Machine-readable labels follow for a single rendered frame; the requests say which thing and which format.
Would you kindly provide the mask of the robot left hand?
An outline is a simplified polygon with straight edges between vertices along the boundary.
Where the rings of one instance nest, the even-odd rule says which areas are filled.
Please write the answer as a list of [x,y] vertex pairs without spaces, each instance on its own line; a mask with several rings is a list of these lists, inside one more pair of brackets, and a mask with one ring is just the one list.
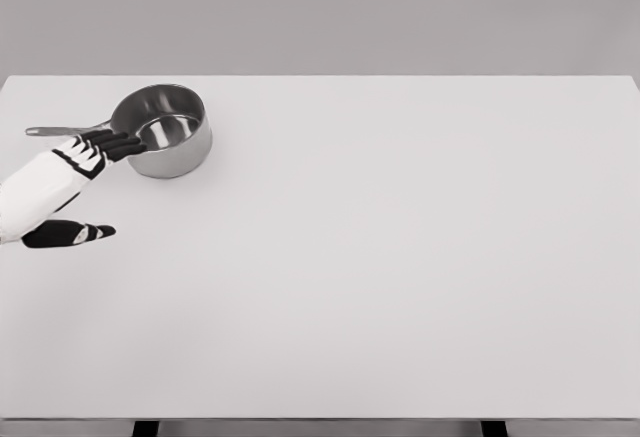
[[95,130],[37,154],[0,182],[0,245],[74,247],[116,234],[110,225],[55,219],[111,165],[147,151],[138,137]]

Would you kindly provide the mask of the steel pot with long handle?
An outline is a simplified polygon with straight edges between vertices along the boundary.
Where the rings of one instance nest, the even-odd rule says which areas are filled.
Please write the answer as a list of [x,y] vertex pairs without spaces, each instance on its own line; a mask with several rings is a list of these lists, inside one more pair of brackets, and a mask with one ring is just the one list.
[[129,158],[140,175],[171,179],[200,166],[212,148],[212,131],[201,97],[178,84],[155,84],[126,96],[111,117],[90,127],[30,127],[32,137],[71,136],[110,129],[138,137],[147,151]]

